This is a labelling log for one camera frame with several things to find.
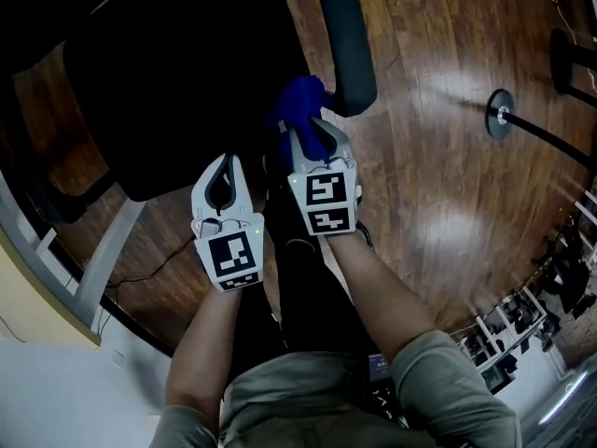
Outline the white frame rack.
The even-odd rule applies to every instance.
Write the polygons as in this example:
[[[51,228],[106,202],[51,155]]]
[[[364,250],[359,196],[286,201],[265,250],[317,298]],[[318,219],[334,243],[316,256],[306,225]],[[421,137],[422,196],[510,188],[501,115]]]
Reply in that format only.
[[[533,288],[518,287],[473,325],[452,334],[493,394],[513,383],[530,359],[548,354],[561,330],[561,318]]]

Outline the grey metal desk leg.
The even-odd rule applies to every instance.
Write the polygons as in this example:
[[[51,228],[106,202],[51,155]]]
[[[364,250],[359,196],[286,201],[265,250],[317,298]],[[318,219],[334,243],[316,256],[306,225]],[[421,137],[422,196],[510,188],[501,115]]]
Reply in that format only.
[[[109,277],[146,202],[127,199],[95,249],[74,296],[75,315],[92,326]]]

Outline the black pole with round base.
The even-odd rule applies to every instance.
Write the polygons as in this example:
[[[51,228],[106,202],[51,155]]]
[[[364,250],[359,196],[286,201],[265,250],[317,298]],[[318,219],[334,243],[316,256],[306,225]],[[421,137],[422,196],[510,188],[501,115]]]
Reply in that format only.
[[[560,137],[540,128],[515,114],[515,101],[505,89],[495,90],[488,99],[485,110],[485,127],[496,141],[502,141],[517,127],[557,148],[593,173],[597,173],[597,158],[591,157]]]

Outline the person's left forearm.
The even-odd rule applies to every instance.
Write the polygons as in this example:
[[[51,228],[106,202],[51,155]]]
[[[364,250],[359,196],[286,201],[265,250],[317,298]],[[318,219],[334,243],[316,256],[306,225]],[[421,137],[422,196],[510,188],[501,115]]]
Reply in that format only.
[[[176,347],[165,386],[165,404],[200,412],[217,432],[227,386],[242,292],[208,291]]]

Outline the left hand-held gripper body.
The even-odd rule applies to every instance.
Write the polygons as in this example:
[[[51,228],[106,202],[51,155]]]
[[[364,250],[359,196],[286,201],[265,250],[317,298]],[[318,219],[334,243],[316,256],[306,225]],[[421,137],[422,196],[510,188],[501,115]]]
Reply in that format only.
[[[197,253],[212,285],[222,293],[263,282],[264,217],[195,219]]]

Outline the small screen device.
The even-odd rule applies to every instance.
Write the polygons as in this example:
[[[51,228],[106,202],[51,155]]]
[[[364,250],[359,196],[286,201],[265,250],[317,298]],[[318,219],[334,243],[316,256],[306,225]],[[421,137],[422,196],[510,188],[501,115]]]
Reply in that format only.
[[[371,383],[378,383],[391,378],[390,365],[382,354],[368,356],[368,377]]]

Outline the black chair seat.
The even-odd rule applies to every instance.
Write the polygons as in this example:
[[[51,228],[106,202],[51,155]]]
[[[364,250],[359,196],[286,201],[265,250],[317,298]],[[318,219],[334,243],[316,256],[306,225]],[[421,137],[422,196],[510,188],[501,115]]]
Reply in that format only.
[[[225,152],[257,152],[276,96],[309,69],[286,0],[109,0],[70,36],[66,74],[109,172],[137,202]]]

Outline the person's grey-green sweatshirt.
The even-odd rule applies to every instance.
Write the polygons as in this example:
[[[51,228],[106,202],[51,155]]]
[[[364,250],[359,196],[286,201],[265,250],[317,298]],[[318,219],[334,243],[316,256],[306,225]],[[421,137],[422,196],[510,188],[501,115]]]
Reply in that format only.
[[[331,352],[271,359],[230,383],[219,433],[200,412],[175,405],[150,448],[521,448],[517,415],[440,330],[410,342],[390,366],[408,427],[365,410],[355,370]]]

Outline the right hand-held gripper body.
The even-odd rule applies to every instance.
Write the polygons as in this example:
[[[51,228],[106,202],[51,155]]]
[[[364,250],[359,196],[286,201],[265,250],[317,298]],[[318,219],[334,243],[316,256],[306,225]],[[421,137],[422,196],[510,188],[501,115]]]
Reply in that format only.
[[[355,231],[363,189],[354,159],[335,157],[287,179],[310,235]]]

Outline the blue cloth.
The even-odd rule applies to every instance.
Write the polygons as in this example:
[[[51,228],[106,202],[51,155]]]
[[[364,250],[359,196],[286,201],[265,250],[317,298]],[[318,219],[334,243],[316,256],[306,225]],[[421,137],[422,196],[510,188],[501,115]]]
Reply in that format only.
[[[329,152],[319,139],[313,118],[321,117],[321,108],[331,103],[323,82],[315,75],[292,79],[278,94],[263,120],[266,130],[279,129],[282,121],[298,134],[303,155],[311,161],[329,162]]]

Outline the person's black trousers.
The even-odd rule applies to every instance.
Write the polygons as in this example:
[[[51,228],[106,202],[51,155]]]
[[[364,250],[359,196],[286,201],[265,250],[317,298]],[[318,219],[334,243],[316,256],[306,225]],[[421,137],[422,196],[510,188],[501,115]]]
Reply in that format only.
[[[264,160],[269,192],[263,210],[278,273],[281,322],[261,284],[240,289],[229,378],[274,358],[300,352],[349,354],[364,362],[378,353],[337,276],[326,266],[288,186],[289,173]]]

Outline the glowing light strip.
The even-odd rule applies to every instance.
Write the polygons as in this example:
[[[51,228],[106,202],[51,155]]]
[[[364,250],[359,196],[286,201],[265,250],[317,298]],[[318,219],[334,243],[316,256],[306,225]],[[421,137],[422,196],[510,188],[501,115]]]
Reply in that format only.
[[[547,413],[540,419],[538,424],[545,425],[549,420],[551,420],[555,416],[555,414],[567,403],[567,400],[569,400],[576,393],[576,391],[583,384],[587,376],[588,373],[586,371],[583,371],[573,383],[568,384],[564,390],[564,394],[558,399],[555,405],[549,411],[547,411]]]

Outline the person's right forearm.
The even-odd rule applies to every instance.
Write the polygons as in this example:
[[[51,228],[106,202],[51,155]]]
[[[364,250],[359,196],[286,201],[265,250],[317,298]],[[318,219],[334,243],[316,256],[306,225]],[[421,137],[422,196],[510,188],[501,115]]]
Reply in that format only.
[[[354,307],[386,361],[393,361],[408,343],[435,329],[427,307],[360,235],[334,235],[327,242]]]

